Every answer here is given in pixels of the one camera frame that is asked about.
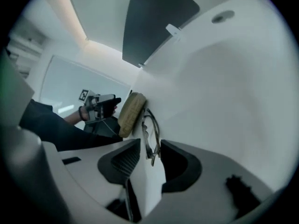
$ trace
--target person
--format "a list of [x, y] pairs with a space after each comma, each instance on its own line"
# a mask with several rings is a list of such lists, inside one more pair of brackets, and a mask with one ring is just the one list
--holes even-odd
[[[83, 119], [88, 120], [89, 116], [84, 106], [80, 111]], [[74, 125], [81, 120], [79, 111], [63, 119], [53, 112], [52, 106], [31, 100], [21, 118], [20, 127], [34, 132], [42, 141], [53, 143], [59, 152], [118, 142], [114, 138], [88, 133], [75, 127]]]

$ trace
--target white ceiling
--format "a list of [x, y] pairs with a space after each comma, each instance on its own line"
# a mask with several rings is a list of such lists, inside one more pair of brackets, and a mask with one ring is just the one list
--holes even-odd
[[47, 0], [31, 0], [22, 15], [46, 37], [63, 42], [74, 42], [64, 24], [56, 16]]
[[[122, 52], [130, 0], [71, 0], [87, 38]], [[227, 0], [194, 0], [199, 14]]]

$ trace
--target white clip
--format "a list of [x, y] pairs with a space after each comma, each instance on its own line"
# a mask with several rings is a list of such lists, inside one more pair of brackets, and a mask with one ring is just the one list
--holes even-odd
[[183, 32], [181, 29], [176, 28], [175, 26], [168, 24], [166, 30], [176, 39], [176, 42], [185, 40]]

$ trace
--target black object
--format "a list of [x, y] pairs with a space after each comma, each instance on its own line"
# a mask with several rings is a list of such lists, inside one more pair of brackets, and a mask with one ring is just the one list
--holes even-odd
[[102, 156], [98, 161], [98, 169], [108, 182], [120, 184], [125, 188], [128, 216], [129, 220], [133, 222], [138, 222], [141, 215], [129, 178], [139, 159], [140, 139], [136, 139]]
[[122, 59], [139, 67], [170, 36], [168, 24], [178, 28], [198, 12], [193, 0], [130, 0]]
[[68, 159], [62, 159], [62, 162], [64, 163], [64, 165], [68, 165], [68, 164], [78, 162], [78, 161], [81, 161], [81, 159], [78, 158], [78, 157], [71, 157], [71, 158], [68, 158]]
[[106, 207], [106, 209], [129, 221], [125, 200], [115, 199]]
[[[114, 107], [121, 102], [121, 98], [116, 98], [115, 95], [111, 95], [113, 98], [101, 101], [102, 96], [88, 96], [87, 101], [85, 102], [86, 110], [88, 111], [89, 120], [86, 121], [86, 124], [92, 124], [99, 122], [103, 119], [107, 119], [113, 115]], [[94, 105], [92, 100], [95, 99], [97, 104]]]
[[102, 156], [98, 169], [108, 182], [125, 186], [140, 159], [140, 139]]
[[161, 161], [165, 170], [166, 183], [162, 193], [185, 191], [199, 178], [202, 166], [192, 154], [161, 140]]
[[236, 219], [256, 208], [261, 202], [251, 192], [251, 187], [241, 181], [241, 177], [232, 175], [226, 179], [226, 186], [232, 193], [234, 204], [239, 209]]
[[80, 106], [80, 107], [78, 108], [79, 116], [80, 116], [81, 120], [83, 120], [83, 121], [87, 121], [87, 120], [86, 120], [85, 118], [83, 118], [83, 116], [82, 116], [81, 108], [82, 108], [82, 106]]
[[113, 138], [115, 139], [115, 143], [121, 142], [123, 138], [118, 135], [121, 127], [117, 120], [118, 119], [116, 117], [111, 116], [100, 122], [85, 124], [84, 131]]

